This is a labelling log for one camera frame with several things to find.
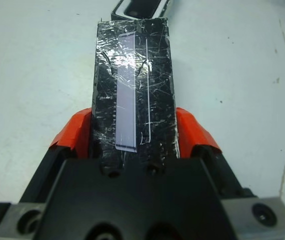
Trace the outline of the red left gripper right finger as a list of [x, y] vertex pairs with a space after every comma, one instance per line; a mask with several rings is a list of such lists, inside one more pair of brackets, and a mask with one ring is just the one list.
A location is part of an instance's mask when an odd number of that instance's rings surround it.
[[176, 109], [178, 145], [181, 158], [200, 158], [221, 199], [253, 198], [243, 188], [212, 135], [187, 110]]

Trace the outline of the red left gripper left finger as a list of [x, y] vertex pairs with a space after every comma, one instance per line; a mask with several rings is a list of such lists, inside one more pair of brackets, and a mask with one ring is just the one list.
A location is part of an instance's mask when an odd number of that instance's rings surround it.
[[92, 109], [75, 113], [55, 136], [26, 187], [21, 203], [44, 203], [67, 159], [89, 156]]

